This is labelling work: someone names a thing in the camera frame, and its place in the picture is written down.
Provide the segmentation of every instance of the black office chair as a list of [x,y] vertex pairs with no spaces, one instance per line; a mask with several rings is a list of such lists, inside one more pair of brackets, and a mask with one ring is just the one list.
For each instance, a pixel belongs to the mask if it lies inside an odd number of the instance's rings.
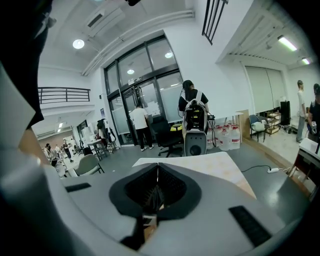
[[166,158],[174,151],[182,151],[181,147],[174,147],[175,145],[183,142],[181,136],[177,136],[176,132],[170,131],[170,126],[168,121],[162,116],[153,118],[153,123],[151,123],[151,129],[154,132],[156,142],[159,147],[168,148],[167,150],[160,151],[158,156],[167,153]]

